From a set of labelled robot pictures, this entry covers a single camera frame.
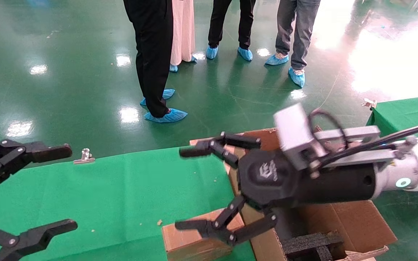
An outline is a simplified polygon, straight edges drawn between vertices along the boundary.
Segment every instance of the metal clip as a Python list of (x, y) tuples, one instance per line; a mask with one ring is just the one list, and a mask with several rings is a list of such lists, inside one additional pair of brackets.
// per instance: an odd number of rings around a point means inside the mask
[(363, 107), (369, 107), (370, 110), (372, 110), (372, 108), (377, 107), (377, 101), (376, 100), (369, 100), (367, 98), (364, 99), (365, 102), (362, 103)]
[(84, 148), (82, 150), (82, 158), (74, 160), (73, 163), (74, 164), (83, 164), (83, 163), (90, 163), (90, 162), (94, 162), (94, 161), (95, 161), (95, 158), (93, 158), (93, 155), (91, 155), (90, 149)]

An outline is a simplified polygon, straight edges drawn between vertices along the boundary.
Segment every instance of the leg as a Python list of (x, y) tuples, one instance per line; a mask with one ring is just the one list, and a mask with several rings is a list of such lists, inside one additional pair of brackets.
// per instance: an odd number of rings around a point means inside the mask
[(184, 0), (183, 7), (183, 31), (181, 41), (181, 59), (186, 62), (192, 61), (192, 53), (196, 50), (194, 42), (194, 7), (193, 0)]
[(254, 21), (254, 4), (256, 0), (239, 0), (239, 9), (241, 11), (238, 26), (238, 41), (242, 49), (247, 50), (251, 44), (251, 27)]
[(312, 28), (319, 5), (320, 0), (298, 0), (295, 42), (291, 56), (291, 67), (295, 70), (302, 70), (307, 65), (305, 58), (311, 44)]
[(169, 111), (162, 102), (171, 62), (173, 15), (171, 0), (124, 0), (137, 41), (137, 72), (146, 105), (154, 117)]
[(144, 83), (143, 83), (144, 63), (143, 63), (143, 52), (141, 51), (141, 39), (140, 39), (140, 34), (139, 33), (135, 33), (135, 40), (136, 40), (136, 50), (138, 51), (136, 53), (136, 60), (135, 60), (136, 74), (138, 75), (138, 81), (140, 83), (141, 92), (143, 93), (143, 96), (144, 96)]
[(224, 27), (225, 14), (232, 0), (214, 0), (212, 15), (210, 17), (209, 46), (216, 48), (222, 41), (222, 29)]
[(171, 65), (173, 66), (177, 66), (181, 63), (184, 4), (185, 2), (182, 0), (172, 0), (172, 9), (174, 15), (174, 38), (172, 41)]
[(290, 52), (292, 23), (295, 20), (296, 0), (280, 0), (277, 12), (277, 39), (275, 48), (277, 53), (287, 55)]

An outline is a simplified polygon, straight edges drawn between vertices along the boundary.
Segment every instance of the cardboard flap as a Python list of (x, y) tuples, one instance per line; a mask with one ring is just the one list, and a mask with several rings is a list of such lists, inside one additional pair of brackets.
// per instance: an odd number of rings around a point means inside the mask
[(305, 206), (301, 215), (310, 233), (338, 231), (349, 251), (374, 251), (397, 240), (370, 200)]

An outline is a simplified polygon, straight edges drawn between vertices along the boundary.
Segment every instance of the open cardboard box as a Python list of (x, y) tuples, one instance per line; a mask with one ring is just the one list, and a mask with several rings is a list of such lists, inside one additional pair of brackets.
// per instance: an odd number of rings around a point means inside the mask
[[(243, 135), (259, 137), (262, 141), (262, 150), (275, 150), (279, 147), (276, 129), (262, 129), (245, 132)], [(244, 149), (227, 147), (238, 157), (245, 154)], [(226, 165), (232, 188), (236, 195), (237, 170)], [(348, 203), (333, 203), (321, 205), (309, 205), (301, 207), (300, 215), (307, 225), (309, 233), (329, 233), (336, 231), (344, 239), (346, 258), (342, 261), (363, 261), (388, 251), (391, 243), (397, 238), (389, 228), (386, 221), (380, 215), (372, 201), (358, 201)], [(241, 211), (246, 225), (262, 217), (251, 207), (245, 205)], [(276, 231), (271, 229), (251, 239), (251, 246), (257, 261), (286, 261), (282, 245)]]

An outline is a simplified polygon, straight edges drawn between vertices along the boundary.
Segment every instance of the black cable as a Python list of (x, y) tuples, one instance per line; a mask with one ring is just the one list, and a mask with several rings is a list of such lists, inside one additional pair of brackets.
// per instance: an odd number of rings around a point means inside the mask
[(353, 148), (350, 148), (350, 149), (347, 149), (347, 150), (342, 150), (341, 152), (337, 152), (337, 153), (334, 153), (332, 155), (330, 155), (330, 154), (326, 155), (326, 156), (320, 158), (319, 161), (320, 161), (320, 163), (323, 167), (323, 166), (326, 166), (326, 165), (328, 165), (332, 162), (335, 162), (336, 160), (339, 160), (341, 158), (348, 157), (348, 156), (356, 154), (358, 152), (364, 152), (366, 150), (371, 150), (374, 147), (377, 147), (379, 145), (395, 142), (397, 140), (400, 140), (400, 139), (402, 139), (404, 137), (407, 137), (407, 136), (410, 136), (410, 135), (414, 135), (416, 133), (418, 133), (418, 126), (410, 128), (410, 129), (405, 129), (403, 131), (401, 130), (400, 132), (395, 132), (395, 133), (387, 135), (385, 137), (382, 137), (382, 138), (379, 138), (379, 139), (376, 139), (376, 140), (373, 140), (373, 141), (370, 141), (370, 142), (367, 142), (367, 143), (363, 143), (363, 144), (361, 144), (357, 147), (353, 147)]
[(325, 116), (329, 121), (331, 121), (333, 123), (333, 125), (335, 125), (335, 127), (338, 128), (338, 131), (340, 131), (341, 133), (341, 137), (343, 139), (343, 143), (345, 144), (345, 149), (349, 148), (349, 141), (346, 138), (346, 134), (345, 131), (343, 129), (343, 127), (341, 126), (341, 124), (338, 122), (337, 119), (335, 119), (335, 117), (333, 117), (331, 114), (329, 114), (326, 111), (323, 111), (321, 109), (314, 109), (308, 116), (307, 116), (307, 121), (309, 123), (309, 130), (311, 132), (312, 137), (314, 137), (314, 139), (320, 144), (322, 145), (322, 147), (327, 150), (327, 147), (325, 146), (325, 142), (320, 141), (317, 136), (315, 135), (314, 132), (314, 126), (312, 124), (312, 119), (317, 116), (317, 115), (322, 115)]

